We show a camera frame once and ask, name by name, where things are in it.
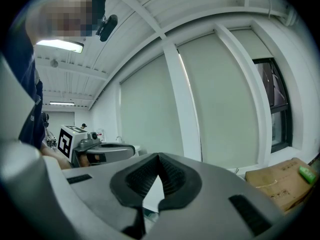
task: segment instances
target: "window shade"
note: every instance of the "window shade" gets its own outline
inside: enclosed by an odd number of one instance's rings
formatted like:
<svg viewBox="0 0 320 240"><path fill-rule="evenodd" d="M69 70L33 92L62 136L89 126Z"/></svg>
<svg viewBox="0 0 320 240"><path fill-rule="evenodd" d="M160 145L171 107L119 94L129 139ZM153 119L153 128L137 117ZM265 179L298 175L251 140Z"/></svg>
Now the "window shade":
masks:
<svg viewBox="0 0 320 240"><path fill-rule="evenodd" d="M250 29L234 30L231 33L239 40L252 60L273 58L261 39Z"/></svg>
<svg viewBox="0 0 320 240"><path fill-rule="evenodd" d="M246 78L216 34L178 47L198 115L203 162L224 168L255 165L258 119Z"/></svg>
<svg viewBox="0 0 320 240"><path fill-rule="evenodd" d="M121 84L123 140L141 146L142 153L183 156L178 111L164 55Z"/></svg>

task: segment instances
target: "window frame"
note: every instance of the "window frame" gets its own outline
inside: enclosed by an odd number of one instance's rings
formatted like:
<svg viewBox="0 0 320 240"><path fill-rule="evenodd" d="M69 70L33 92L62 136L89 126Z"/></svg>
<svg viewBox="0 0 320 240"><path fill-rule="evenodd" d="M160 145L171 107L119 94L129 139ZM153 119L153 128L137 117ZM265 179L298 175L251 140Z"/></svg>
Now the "window frame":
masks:
<svg viewBox="0 0 320 240"><path fill-rule="evenodd" d="M292 121L292 112L290 106L290 99L288 95L288 90L284 81L284 78L279 70L279 67L274 58L258 58L253 59L253 63L262 64L262 63L269 63L271 66L271 70L274 72L275 77L278 78L278 85L280 92L284 95L284 104L281 105L271 105L270 113L281 113L281 142L271 146L271 153L277 152L282 150L286 147L292 146L292 139L293 139L293 121Z"/></svg>

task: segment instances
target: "ceiling light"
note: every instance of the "ceiling light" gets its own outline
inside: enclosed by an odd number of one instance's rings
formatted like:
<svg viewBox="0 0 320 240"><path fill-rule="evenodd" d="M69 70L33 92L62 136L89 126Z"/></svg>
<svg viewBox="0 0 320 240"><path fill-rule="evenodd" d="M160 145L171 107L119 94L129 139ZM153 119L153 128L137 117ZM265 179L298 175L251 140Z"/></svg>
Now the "ceiling light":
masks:
<svg viewBox="0 0 320 240"><path fill-rule="evenodd" d="M67 105L67 106L74 106L75 103L73 102L59 102L59 101L50 101L50 105Z"/></svg>
<svg viewBox="0 0 320 240"><path fill-rule="evenodd" d="M65 49L68 51L76 52L78 54L82 53L84 44L80 42L67 41L67 40L42 40L36 43L40 46L51 46L60 49Z"/></svg>

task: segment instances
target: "white cable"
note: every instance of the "white cable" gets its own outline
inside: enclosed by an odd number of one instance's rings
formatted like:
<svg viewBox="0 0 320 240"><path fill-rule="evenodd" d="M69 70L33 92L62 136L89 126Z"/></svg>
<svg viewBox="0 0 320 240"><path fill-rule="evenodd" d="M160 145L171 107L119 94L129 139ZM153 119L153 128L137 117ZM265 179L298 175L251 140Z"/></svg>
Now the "white cable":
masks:
<svg viewBox="0 0 320 240"><path fill-rule="evenodd" d="M271 0L268 0L269 1L269 13L268 13L268 18L270 19L270 14L271 14L271 9L272 9L272 3L271 3Z"/></svg>

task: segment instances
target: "dark hair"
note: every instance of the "dark hair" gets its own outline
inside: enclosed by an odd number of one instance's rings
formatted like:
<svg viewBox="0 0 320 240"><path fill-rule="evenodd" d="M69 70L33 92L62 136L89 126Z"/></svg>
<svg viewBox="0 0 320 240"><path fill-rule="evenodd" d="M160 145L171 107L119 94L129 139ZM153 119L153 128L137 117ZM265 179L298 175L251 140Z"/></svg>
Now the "dark hair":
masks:
<svg viewBox="0 0 320 240"><path fill-rule="evenodd" d="M105 15L106 0L92 0L92 19L101 20Z"/></svg>
<svg viewBox="0 0 320 240"><path fill-rule="evenodd" d="M49 115L47 113L42 112L41 115L44 123L49 121Z"/></svg>

